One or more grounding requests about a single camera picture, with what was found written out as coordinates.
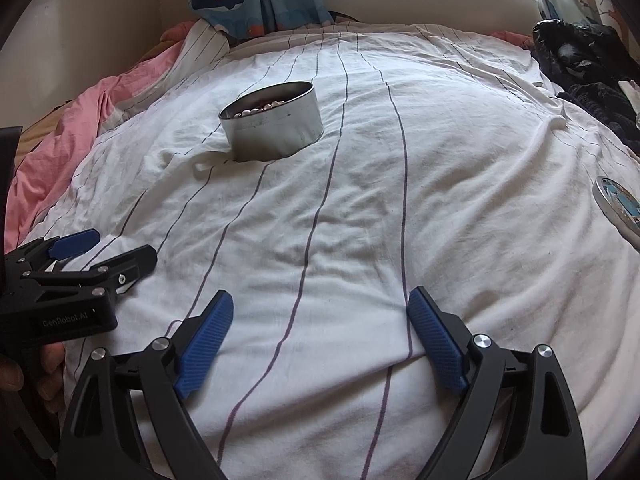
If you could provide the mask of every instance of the metal bolt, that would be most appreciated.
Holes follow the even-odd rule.
[[[151,343],[151,348],[158,351],[166,350],[168,346],[169,346],[169,340],[165,337],[159,337],[158,339],[154,339],[154,341]]]
[[[100,359],[103,359],[105,355],[107,355],[107,351],[104,348],[96,348],[91,352],[91,359],[99,361]]]
[[[491,346],[491,338],[484,334],[478,334],[474,338],[474,344],[479,348],[489,348]]]
[[[538,347],[538,353],[542,355],[542,357],[551,357],[554,354],[554,351],[547,345],[540,345]]]

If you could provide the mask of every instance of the pink blanket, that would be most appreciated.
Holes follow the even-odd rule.
[[[25,156],[9,188],[5,253],[20,245],[35,219],[66,191],[78,164],[94,145],[100,126],[116,111],[118,103],[151,88],[174,65],[192,26],[193,22],[176,25],[161,38],[178,41],[174,46],[127,73],[107,77],[87,89],[64,112],[56,130]]]

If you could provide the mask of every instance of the orange spot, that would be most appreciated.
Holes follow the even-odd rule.
[[[264,26],[252,25],[249,27],[249,38],[257,38],[258,36],[264,36]]]

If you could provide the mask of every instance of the bed sheet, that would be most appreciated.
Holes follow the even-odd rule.
[[[234,162],[218,112],[286,80],[316,86],[321,139]],[[226,475],[413,479],[457,401],[408,330],[423,285],[504,348],[554,348],[593,479],[640,414],[640,256],[592,197],[601,174],[640,196],[638,160],[495,38],[348,23],[248,42],[99,138],[31,233],[97,228],[69,269],[158,250],[117,330],[66,344],[67,398],[93,348],[138,351],[224,288],[234,323],[187,407]]]

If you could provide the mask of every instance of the metal tin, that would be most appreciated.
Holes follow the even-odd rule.
[[[273,102],[283,105],[235,117]],[[219,115],[236,161],[274,160],[292,155],[322,135],[322,118],[314,86],[293,81],[261,88],[224,108]]]
[[[593,184],[593,196],[604,216],[623,238],[640,251],[640,203],[615,180],[599,176]]]

